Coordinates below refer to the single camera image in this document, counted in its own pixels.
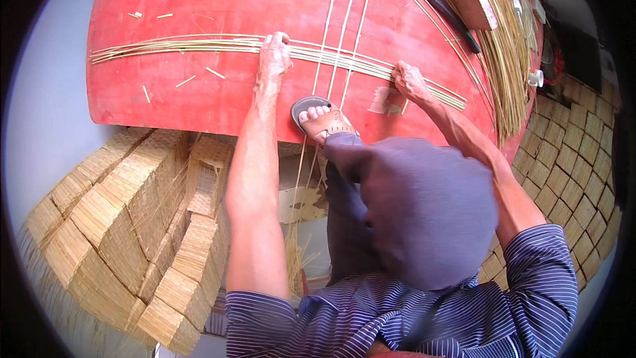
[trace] brown leather sandal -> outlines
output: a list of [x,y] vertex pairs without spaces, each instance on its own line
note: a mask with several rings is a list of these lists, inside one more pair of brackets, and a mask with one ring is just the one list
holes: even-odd
[[[331,108],[331,111],[325,115],[318,116],[316,119],[309,119],[307,122],[303,122],[302,126],[300,125],[300,112],[306,111],[309,107],[322,106]],[[342,112],[326,98],[307,96],[298,99],[298,101],[291,106],[290,115],[298,128],[314,140],[322,131],[327,132],[327,137],[343,131],[358,135],[358,132],[355,131],[353,126],[346,122]]]

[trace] man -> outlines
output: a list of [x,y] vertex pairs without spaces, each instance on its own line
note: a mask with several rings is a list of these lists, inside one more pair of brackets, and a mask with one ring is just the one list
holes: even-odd
[[[338,229],[328,225],[334,267],[332,283],[315,295],[305,296],[298,314],[294,312],[288,303],[285,249],[277,220],[275,137],[276,99],[291,64],[288,41],[287,35],[277,32],[267,36],[263,43],[252,106],[230,170],[226,195],[232,234],[227,275],[227,355],[556,355],[572,327],[577,303],[576,276],[561,227],[545,224],[542,213],[516,182],[499,150],[463,115],[436,101],[418,69],[401,61],[394,70],[398,90],[430,116],[450,146],[492,171],[489,188],[494,192],[499,215],[497,238],[504,248],[510,291],[503,292],[494,282],[477,285],[476,274],[455,287],[420,290],[398,280],[401,275],[387,269],[377,252],[370,253],[365,267],[352,267],[357,273],[347,273],[340,266],[341,273],[336,274],[339,263],[333,262],[332,248],[338,245],[335,250],[342,251],[346,246],[334,241],[334,237],[353,243],[367,238],[364,232],[372,230],[363,229],[354,236],[338,235],[334,232]],[[333,106],[309,107],[298,113],[298,123],[318,144],[325,146],[329,160],[342,162],[338,156],[347,150],[350,154],[352,146],[357,145],[354,128]],[[381,154],[382,148],[375,151]],[[409,166],[422,170],[427,163]],[[342,177],[339,171],[351,170],[346,167],[346,163],[336,163],[330,166],[328,174],[328,220],[331,221],[331,212],[336,207],[342,226],[346,226],[347,216],[353,224],[366,216],[356,212],[361,209],[355,200],[361,197],[356,195],[354,182],[362,183],[364,194],[372,191],[365,190],[364,183],[378,176],[372,174],[371,166],[357,172],[358,176],[366,174],[364,180],[355,180],[354,171],[353,175]],[[409,183],[403,180],[402,187],[417,189]],[[331,189],[348,190],[334,195]],[[482,193],[489,195],[490,190]],[[331,200],[334,196],[344,196],[345,201],[335,202]],[[364,196],[362,201],[369,202],[371,198]],[[347,213],[349,204],[352,209]],[[338,257],[346,258],[346,253]]]

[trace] white cup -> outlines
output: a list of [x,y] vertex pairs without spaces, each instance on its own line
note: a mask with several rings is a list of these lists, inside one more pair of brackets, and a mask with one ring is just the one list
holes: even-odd
[[528,76],[528,84],[530,86],[543,87],[543,71],[540,69],[530,69],[530,75]]

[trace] striped shirt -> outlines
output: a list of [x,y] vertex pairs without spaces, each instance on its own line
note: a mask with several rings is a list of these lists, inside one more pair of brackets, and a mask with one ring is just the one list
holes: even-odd
[[[504,251],[510,290],[459,285],[418,352],[445,357],[553,357],[574,323],[576,275],[560,226],[521,232]],[[386,274],[348,278],[304,296],[298,314],[282,299],[228,293],[228,357],[363,357],[382,336],[395,350],[441,296]]]

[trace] dark trousers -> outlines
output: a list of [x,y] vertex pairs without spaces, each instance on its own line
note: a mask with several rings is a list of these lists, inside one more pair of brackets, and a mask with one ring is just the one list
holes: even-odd
[[392,137],[325,141],[330,284],[385,272],[421,290],[473,276],[497,226],[492,172],[452,147]]

